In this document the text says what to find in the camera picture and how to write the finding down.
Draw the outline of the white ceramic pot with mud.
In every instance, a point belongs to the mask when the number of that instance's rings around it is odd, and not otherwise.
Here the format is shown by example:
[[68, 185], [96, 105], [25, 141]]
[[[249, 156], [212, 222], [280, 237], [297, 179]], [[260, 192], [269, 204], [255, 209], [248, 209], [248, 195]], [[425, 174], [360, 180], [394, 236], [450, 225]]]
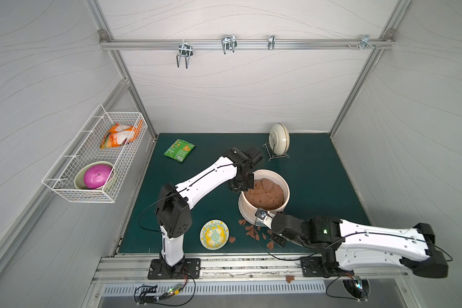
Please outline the white ceramic pot with mud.
[[242, 217], [252, 225], [259, 222], [255, 213], [259, 208], [275, 214], [283, 212], [290, 200], [290, 188], [283, 177], [274, 171], [254, 172], [254, 187], [241, 192], [238, 201]]

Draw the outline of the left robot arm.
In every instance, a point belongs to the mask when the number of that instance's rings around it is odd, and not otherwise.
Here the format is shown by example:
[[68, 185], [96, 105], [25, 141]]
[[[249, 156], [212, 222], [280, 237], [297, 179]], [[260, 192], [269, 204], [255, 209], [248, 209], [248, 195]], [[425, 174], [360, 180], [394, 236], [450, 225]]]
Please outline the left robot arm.
[[254, 187], [254, 169], [263, 160], [255, 146], [246, 151], [229, 148], [219, 159], [194, 177], [177, 185], [166, 183], [155, 203], [155, 215], [162, 233], [162, 250], [151, 261], [148, 279], [175, 280], [198, 278], [201, 259], [186, 257], [184, 235], [193, 219], [195, 205], [218, 186], [227, 183], [233, 192], [245, 192]]

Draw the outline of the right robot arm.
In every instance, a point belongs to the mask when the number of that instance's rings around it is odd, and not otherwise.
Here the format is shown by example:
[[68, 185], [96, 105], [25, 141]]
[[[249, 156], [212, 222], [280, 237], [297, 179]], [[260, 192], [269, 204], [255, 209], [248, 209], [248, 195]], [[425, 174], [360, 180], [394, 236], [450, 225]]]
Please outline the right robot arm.
[[262, 214], [263, 224], [279, 246], [287, 242], [312, 251], [301, 257], [306, 277], [349, 276], [359, 268], [402, 268], [423, 278], [445, 278], [449, 265], [436, 246], [432, 227], [381, 228], [345, 219], [317, 216], [302, 220], [292, 215]]

